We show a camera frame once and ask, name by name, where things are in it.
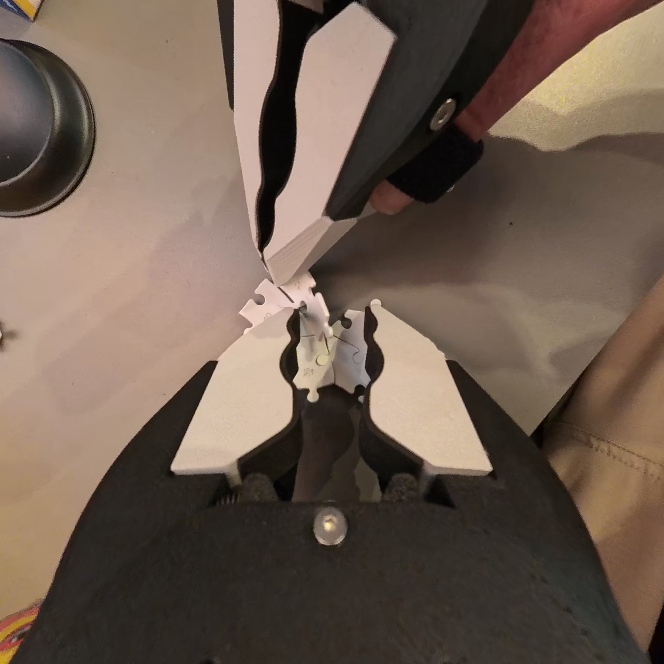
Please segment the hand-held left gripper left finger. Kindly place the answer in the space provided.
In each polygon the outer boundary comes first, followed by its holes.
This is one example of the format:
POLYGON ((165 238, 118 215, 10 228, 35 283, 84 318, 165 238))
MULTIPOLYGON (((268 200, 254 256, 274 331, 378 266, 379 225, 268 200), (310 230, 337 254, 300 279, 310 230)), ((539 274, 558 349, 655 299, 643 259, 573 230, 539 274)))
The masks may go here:
POLYGON ((220 355, 170 465, 175 475, 224 475, 236 488, 261 474, 281 500, 293 499, 303 451, 299 341, 300 312, 287 307, 220 355))

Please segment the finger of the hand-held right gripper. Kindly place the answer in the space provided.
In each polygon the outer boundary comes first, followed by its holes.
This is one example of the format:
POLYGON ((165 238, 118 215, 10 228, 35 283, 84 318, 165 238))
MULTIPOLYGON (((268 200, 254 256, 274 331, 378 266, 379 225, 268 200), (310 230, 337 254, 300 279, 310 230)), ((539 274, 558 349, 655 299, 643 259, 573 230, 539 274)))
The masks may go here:
POLYGON ((278 110, 282 24, 281 1, 234 3, 234 127, 250 233, 268 272, 276 272, 268 245, 283 158, 278 110))
POLYGON ((263 251, 276 286, 299 278, 357 222, 358 212, 333 220, 328 203, 395 40, 353 2, 304 48, 294 163, 276 197, 274 230, 263 251))

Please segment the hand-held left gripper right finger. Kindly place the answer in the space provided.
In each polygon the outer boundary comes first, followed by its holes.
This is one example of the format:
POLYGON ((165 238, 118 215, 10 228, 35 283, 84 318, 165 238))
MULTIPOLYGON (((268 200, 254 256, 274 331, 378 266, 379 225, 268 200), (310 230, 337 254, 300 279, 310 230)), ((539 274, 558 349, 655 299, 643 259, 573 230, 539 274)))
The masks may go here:
POLYGON ((442 477, 493 472, 443 351, 383 305, 365 310, 362 460, 382 495, 435 495, 442 477))

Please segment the white joined puzzle pieces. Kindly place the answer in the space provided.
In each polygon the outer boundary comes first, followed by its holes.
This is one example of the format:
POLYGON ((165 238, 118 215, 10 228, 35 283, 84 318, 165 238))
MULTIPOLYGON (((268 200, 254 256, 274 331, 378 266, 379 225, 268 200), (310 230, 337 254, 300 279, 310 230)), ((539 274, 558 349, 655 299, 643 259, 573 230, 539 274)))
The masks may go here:
POLYGON ((282 309, 299 311, 300 341, 294 385, 306 390, 312 403, 318 400, 319 389, 326 386, 335 385, 353 394, 359 386, 366 388, 370 383, 366 370, 365 312, 347 310, 341 320, 331 324, 328 306, 323 295, 314 292, 315 286, 308 272, 282 287, 265 279, 254 292, 263 301, 248 300, 240 310, 251 328, 282 309))

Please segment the black round puzzle stand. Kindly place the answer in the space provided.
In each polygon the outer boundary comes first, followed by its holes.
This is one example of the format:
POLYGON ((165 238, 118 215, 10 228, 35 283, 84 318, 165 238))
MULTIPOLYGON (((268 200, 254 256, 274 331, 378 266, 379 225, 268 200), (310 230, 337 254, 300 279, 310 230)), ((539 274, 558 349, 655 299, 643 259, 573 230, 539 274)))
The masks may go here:
POLYGON ((61 204, 92 161, 95 115, 83 81, 59 56, 1 39, 1 217, 61 204))

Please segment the blue printed puzzle box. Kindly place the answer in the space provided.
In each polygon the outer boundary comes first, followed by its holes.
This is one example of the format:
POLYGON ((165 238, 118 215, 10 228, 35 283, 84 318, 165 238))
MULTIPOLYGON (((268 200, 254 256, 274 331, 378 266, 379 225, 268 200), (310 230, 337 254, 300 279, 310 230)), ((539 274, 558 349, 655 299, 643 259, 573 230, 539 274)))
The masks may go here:
POLYGON ((43 1, 1 1, 1 8, 22 19, 34 22, 43 1))

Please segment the partly built colourful puzzle ball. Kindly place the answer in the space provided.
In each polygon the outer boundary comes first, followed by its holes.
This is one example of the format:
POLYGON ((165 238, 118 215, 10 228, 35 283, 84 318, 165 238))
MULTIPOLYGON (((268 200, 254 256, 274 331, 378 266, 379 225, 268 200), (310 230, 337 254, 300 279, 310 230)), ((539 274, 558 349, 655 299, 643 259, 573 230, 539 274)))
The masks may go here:
POLYGON ((1 663, 10 663, 37 617, 43 598, 1 619, 1 663))

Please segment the person's right hand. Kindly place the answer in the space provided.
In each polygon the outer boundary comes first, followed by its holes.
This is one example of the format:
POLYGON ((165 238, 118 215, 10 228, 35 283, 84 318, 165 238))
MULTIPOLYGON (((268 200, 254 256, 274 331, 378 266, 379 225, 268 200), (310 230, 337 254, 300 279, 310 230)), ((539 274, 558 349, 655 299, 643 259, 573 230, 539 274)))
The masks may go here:
POLYGON ((481 159, 489 130, 561 64, 659 1, 535 1, 527 21, 483 87, 442 137, 372 192, 369 203, 395 214, 434 203, 481 159))

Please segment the person's beige trousers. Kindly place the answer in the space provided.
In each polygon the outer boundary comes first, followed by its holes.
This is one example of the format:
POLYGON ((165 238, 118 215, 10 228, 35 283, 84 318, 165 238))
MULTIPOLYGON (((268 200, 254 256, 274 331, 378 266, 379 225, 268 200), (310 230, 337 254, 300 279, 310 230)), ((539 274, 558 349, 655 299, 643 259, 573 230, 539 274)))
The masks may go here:
POLYGON ((663 662, 663 278, 544 428, 543 453, 598 550, 621 613, 663 662))

